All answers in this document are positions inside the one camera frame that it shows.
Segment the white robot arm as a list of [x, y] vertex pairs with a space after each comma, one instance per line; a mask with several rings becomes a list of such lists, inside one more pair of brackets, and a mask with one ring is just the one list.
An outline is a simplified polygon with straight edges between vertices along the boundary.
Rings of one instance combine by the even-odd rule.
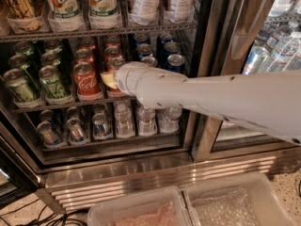
[[101, 74], [112, 89], [153, 109], [180, 107], [221, 121], [301, 143], [301, 72], [189, 78], [130, 62]]

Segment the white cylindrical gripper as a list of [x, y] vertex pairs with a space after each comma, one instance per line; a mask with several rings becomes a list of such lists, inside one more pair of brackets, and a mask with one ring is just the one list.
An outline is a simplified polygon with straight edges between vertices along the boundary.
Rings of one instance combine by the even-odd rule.
[[117, 74], [103, 72], [101, 78], [111, 89], [119, 88], [127, 95], [135, 97], [151, 97], [154, 89], [151, 83], [154, 81], [155, 69], [141, 62], [130, 62], [123, 65]]

